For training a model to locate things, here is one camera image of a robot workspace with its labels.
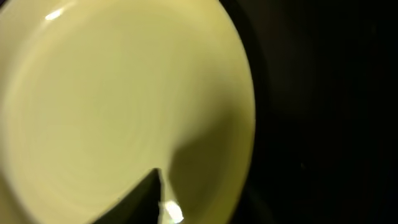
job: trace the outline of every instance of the glossy surface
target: glossy surface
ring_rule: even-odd
[[[184,223],[227,222],[254,96],[217,1],[15,0],[0,18],[1,165],[33,220],[90,222],[160,167]]]

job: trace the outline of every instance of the plate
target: plate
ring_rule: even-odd
[[[184,223],[228,221],[254,93],[218,1],[12,0],[0,33],[1,170],[33,222],[92,222],[155,167]]]

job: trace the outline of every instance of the white highlight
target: white highlight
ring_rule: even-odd
[[[179,205],[177,205],[173,201],[168,201],[164,204],[164,206],[174,223],[182,222],[184,217],[182,216],[182,211],[181,211],[181,208],[179,207]]]
[[[61,14],[63,13],[63,8],[62,9],[58,9],[56,11],[51,12],[50,14],[48,14],[45,19],[46,20],[54,20],[56,19],[58,16],[61,16]]]

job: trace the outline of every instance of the dark object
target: dark object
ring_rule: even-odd
[[[133,191],[94,224],[156,224],[161,196],[160,170],[153,169]]]

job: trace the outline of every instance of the round plate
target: round plate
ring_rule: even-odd
[[[0,33],[1,166],[33,221],[92,222],[155,167],[184,223],[228,221],[254,93],[218,1],[12,0]]]

